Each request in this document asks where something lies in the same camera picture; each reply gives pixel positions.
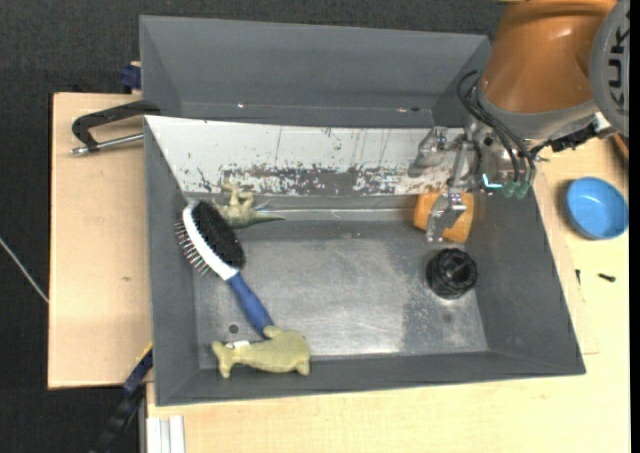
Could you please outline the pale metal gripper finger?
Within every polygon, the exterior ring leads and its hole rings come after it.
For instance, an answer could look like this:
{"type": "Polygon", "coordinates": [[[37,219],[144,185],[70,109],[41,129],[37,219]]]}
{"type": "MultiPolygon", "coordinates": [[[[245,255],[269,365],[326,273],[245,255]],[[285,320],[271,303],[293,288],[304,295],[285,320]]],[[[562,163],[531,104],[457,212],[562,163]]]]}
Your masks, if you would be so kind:
{"type": "Polygon", "coordinates": [[[465,231],[468,222],[468,194],[450,193],[447,196],[449,204],[445,231],[465,231]]]}
{"type": "Polygon", "coordinates": [[[447,202],[436,201],[427,218],[426,239],[428,242],[437,242],[442,238],[442,233],[446,226],[449,204],[447,202]]]}

